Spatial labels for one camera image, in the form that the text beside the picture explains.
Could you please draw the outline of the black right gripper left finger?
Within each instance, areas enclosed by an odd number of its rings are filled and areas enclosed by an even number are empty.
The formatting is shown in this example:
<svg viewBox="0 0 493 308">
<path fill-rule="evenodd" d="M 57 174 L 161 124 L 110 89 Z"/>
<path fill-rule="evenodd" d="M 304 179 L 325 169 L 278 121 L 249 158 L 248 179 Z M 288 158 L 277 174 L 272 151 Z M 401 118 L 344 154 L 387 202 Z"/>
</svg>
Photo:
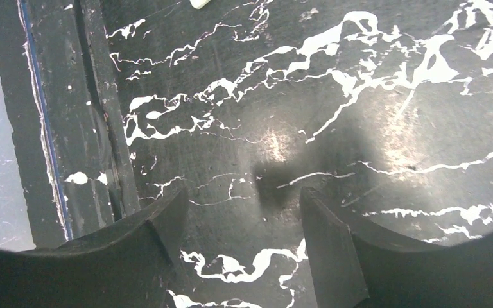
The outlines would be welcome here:
<svg viewBox="0 0 493 308">
<path fill-rule="evenodd" d="M 188 210 L 177 187 L 58 248 L 0 250 L 0 307 L 166 307 Z"/>
</svg>

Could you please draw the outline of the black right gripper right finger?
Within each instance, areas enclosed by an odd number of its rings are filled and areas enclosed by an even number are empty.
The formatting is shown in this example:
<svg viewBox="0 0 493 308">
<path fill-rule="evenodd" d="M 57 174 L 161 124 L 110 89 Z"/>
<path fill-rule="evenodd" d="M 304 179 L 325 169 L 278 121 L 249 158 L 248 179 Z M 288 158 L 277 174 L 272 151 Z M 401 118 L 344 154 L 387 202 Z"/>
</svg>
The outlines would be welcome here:
<svg viewBox="0 0 493 308">
<path fill-rule="evenodd" d="M 493 307 L 493 232 L 454 246 L 394 232 L 300 193 L 319 307 Z"/>
</svg>

